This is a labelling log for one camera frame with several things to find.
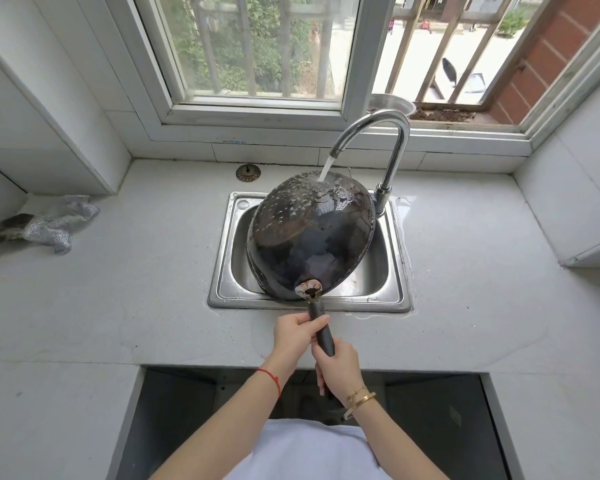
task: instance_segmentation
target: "gold bangle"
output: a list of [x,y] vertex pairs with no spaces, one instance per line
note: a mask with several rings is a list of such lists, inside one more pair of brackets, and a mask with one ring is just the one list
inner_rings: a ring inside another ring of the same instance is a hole
[[360,389],[358,389],[358,390],[357,390],[357,391],[355,391],[355,392],[354,392],[352,395],[350,395],[350,396],[347,398],[347,401],[349,402],[349,404],[353,404],[353,400],[356,398],[356,396],[358,395],[358,393],[359,393],[360,391],[362,391],[362,389],[367,389],[367,386],[362,386],[362,387],[360,387]]
[[362,399],[360,399],[352,408],[348,409],[347,412],[344,413],[344,421],[346,421],[347,419],[349,419],[351,417],[351,415],[353,414],[353,411],[358,409],[360,406],[362,406],[362,404],[366,403],[369,399],[373,399],[375,396],[376,396],[376,393],[371,392],[368,395],[364,396]]

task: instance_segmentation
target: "faucet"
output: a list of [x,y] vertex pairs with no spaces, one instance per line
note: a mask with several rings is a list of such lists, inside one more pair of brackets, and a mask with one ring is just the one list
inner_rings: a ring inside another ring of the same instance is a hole
[[351,140],[359,133],[378,123],[384,123],[385,121],[393,123],[398,127],[398,139],[393,147],[393,152],[391,154],[391,159],[389,160],[389,165],[386,167],[384,179],[376,186],[376,191],[374,192],[376,215],[378,216],[384,214],[384,206],[389,202],[391,182],[393,181],[395,172],[398,170],[398,163],[400,163],[400,158],[402,158],[404,149],[407,146],[407,140],[409,139],[411,126],[404,113],[397,109],[379,109],[366,116],[362,116],[362,118],[353,122],[351,126],[338,136],[338,139],[329,152],[330,156],[337,159],[340,156],[340,153],[342,153],[342,151],[350,144]]

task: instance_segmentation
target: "sink drain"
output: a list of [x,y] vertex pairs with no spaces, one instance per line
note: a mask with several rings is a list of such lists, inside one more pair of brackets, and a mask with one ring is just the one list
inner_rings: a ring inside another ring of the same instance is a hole
[[247,165],[240,165],[238,167],[238,170],[235,171],[235,176],[241,182],[252,182],[260,176],[260,169],[252,163],[247,163]]

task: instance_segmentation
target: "white shirt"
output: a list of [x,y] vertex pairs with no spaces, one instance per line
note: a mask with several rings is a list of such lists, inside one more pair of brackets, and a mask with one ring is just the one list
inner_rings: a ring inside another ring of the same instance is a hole
[[270,419],[225,480],[390,480],[357,426]]

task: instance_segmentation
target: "sink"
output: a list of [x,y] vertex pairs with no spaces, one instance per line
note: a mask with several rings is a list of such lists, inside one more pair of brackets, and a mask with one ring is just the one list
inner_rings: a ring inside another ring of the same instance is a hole
[[[305,309],[306,302],[275,301],[258,286],[247,261],[249,224],[266,193],[229,195],[224,228],[208,302],[216,308]],[[407,287],[393,213],[393,200],[378,218],[376,232],[360,264],[336,288],[320,299],[327,310],[408,312]]]

